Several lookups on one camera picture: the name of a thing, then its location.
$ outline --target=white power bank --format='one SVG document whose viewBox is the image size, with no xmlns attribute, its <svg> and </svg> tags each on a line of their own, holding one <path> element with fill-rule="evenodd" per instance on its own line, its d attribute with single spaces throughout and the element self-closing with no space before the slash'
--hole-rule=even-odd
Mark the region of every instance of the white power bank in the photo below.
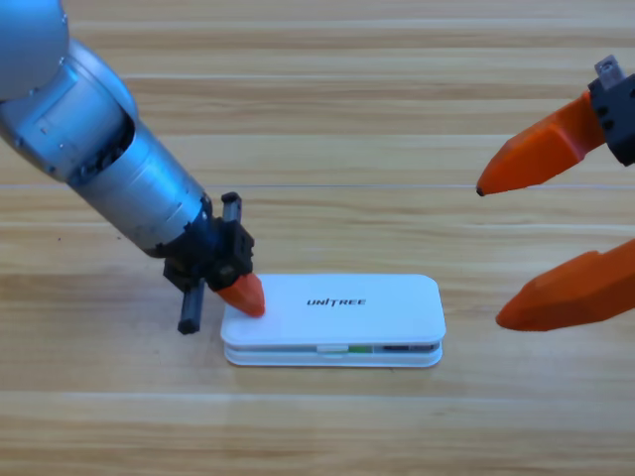
<svg viewBox="0 0 635 476">
<path fill-rule="evenodd" d="M 227 360 L 248 366 L 430 367 L 443 354 L 439 287 L 421 275 L 259 275 L 267 310 L 225 308 Z"/>
</svg>

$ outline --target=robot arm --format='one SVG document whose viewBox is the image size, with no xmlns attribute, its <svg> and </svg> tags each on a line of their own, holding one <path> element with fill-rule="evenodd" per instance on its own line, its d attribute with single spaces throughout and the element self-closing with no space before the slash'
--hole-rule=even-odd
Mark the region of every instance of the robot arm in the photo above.
<svg viewBox="0 0 635 476">
<path fill-rule="evenodd" d="M 127 87 L 68 36 L 60 0 L 0 3 L 0 135 L 68 184 L 183 294 L 181 333 L 199 329 L 204 285 L 251 316 L 264 313 L 241 199 L 211 200 L 139 119 Z"/>
<path fill-rule="evenodd" d="M 578 99 L 510 139 L 476 186 L 489 195 L 544 183 L 603 144 L 625 167 L 635 163 L 635 74 L 614 57 Z M 599 322 L 635 308 L 635 240 L 585 253 L 528 283 L 496 320 L 514 330 L 546 331 Z"/>
</svg>

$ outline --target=unitree logo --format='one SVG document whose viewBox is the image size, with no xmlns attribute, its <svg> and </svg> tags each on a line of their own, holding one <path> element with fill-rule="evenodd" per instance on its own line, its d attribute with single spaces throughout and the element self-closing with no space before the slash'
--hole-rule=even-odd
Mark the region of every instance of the unitree logo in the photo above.
<svg viewBox="0 0 635 476">
<path fill-rule="evenodd" d="M 330 305 L 331 307 L 335 307 L 337 305 L 365 305 L 366 299 L 332 299 L 328 298 L 325 300 L 319 299 L 309 299 L 307 301 L 307 305 Z"/>
</svg>

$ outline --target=wood grain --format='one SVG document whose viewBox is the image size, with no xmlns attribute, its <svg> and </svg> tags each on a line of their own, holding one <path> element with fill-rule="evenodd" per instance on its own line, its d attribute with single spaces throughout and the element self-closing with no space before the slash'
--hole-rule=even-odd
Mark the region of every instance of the wood grain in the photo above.
<svg viewBox="0 0 635 476">
<path fill-rule="evenodd" d="M 180 296 L 64 185 L 0 145 L 0 475 L 635 473 L 635 313 L 496 326 L 529 279 L 635 237 L 604 146 L 481 199 L 513 134 L 635 70 L 630 0 L 65 0 L 73 34 L 218 201 L 260 273 L 422 273 L 445 355 L 426 371 L 238 368 L 211 292 Z"/>
</svg>

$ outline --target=orange gripper tip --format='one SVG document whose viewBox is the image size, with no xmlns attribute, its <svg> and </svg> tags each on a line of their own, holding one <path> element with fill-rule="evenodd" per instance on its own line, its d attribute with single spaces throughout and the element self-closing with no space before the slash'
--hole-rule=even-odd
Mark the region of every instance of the orange gripper tip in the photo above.
<svg viewBox="0 0 635 476">
<path fill-rule="evenodd" d="M 604 142 L 586 91 L 507 141 L 485 168 L 476 192 L 484 196 L 544 183 L 580 163 Z"/>
<path fill-rule="evenodd" d="M 252 274 L 241 276 L 229 288 L 216 292 L 229 305 L 251 317 L 265 313 L 265 294 L 260 279 Z"/>
<path fill-rule="evenodd" d="M 500 311 L 505 328 L 548 331 L 599 322 L 635 307 L 635 240 L 588 252 L 529 282 Z"/>
</svg>

